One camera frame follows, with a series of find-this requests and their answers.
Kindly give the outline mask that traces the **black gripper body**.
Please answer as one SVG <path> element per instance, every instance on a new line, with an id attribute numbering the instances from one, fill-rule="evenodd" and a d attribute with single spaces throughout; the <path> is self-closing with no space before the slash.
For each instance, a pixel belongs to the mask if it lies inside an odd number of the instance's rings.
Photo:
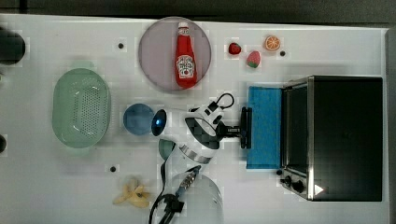
<path id="1" fill-rule="evenodd" d="M 216 128 L 216 134 L 219 139 L 239 137 L 241 129 L 239 126 L 228 126 L 220 122 Z"/>

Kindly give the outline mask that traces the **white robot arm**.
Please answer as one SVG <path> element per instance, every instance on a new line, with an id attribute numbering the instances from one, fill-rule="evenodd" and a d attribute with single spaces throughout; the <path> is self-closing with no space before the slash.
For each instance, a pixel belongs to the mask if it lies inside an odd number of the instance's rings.
<path id="1" fill-rule="evenodd" d="M 174 146 L 161 166 L 163 188 L 148 224 L 224 224 L 219 188 L 204 175 L 220 148 L 222 138 L 216 129 L 222 117 L 223 107 L 216 102 L 189 111 L 156 112 L 152 134 Z"/>

